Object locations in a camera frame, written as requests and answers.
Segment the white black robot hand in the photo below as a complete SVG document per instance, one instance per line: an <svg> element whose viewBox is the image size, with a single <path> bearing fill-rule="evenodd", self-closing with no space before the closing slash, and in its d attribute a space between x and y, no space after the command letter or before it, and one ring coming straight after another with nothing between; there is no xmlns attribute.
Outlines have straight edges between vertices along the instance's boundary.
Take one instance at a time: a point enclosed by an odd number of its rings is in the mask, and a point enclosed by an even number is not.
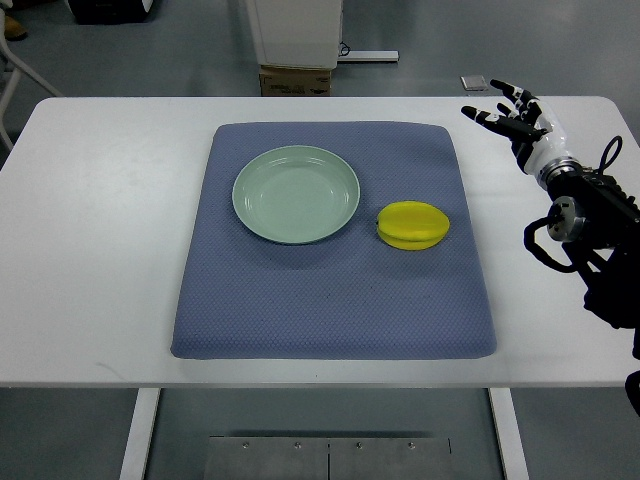
<svg viewBox="0 0 640 480"><path fill-rule="evenodd" d="M501 91L511 105L499 103L498 113L463 106L461 113L507 138L524 174L533 176L547 190L553 172L565 167L578 169L578 162L567 147L565 130L544 102L528 90L501 80L492 79L490 85Z"/></svg>

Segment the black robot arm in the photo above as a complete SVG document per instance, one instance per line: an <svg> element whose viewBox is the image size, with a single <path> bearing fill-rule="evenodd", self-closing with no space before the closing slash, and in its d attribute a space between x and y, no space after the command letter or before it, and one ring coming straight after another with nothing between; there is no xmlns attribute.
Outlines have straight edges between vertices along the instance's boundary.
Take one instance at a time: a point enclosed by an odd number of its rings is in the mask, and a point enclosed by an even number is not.
<svg viewBox="0 0 640 480"><path fill-rule="evenodd" d="M547 183L552 204L524 230L524 246L545 266L577 273L584 308L634 332L639 357L639 207L601 169L561 169Z"/></svg>

